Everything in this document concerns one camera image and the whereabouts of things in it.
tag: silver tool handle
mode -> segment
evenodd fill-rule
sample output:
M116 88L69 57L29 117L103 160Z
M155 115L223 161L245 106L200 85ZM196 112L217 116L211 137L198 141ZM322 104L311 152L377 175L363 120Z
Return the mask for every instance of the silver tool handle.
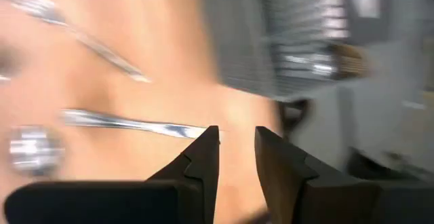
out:
M196 126L140 122L79 109L64 109L63 119L68 126L143 130L178 138L198 138L206 130Z
M125 71L132 79L142 82L151 82L142 74L139 69L130 65L128 61L115 54L113 51L110 50L110 48L106 47L104 44L96 41L94 38L91 38L89 35L86 35L85 33L78 31L77 29L73 29L72 27L69 27L68 30L75 36L78 41L80 41L82 44L97 53L105 60L109 61L111 64Z

